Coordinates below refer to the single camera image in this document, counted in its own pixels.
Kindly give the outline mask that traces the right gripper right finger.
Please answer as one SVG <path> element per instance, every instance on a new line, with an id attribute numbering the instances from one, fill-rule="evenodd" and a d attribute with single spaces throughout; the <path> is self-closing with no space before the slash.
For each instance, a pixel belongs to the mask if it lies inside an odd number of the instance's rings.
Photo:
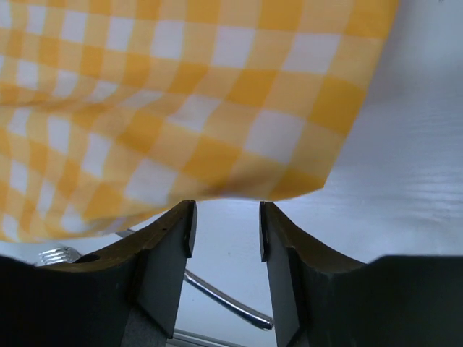
<path id="1" fill-rule="evenodd" d="M 330 248 L 275 204 L 260 204 L 279 346 L 460 346 L 462 258 L 380 257 Z"/>

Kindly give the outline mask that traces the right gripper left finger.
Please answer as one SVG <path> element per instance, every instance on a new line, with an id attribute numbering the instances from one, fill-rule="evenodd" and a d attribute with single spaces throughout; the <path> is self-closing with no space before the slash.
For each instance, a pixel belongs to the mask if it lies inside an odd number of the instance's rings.
<path id="1" fill-rule="evenodd" d="M 165 346 L 197 220 L 192 200 L 75 262 L 1 258 L 3 346 Z"/>

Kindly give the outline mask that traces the yellow white checkered cloth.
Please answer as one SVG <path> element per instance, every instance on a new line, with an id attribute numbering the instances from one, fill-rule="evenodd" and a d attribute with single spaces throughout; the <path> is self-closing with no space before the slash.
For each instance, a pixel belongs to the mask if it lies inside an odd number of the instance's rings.
<path id="1" fill-rule="evenodd" d="M 323 187 L 397 1 L 3 1 L 1 239 Z"/>

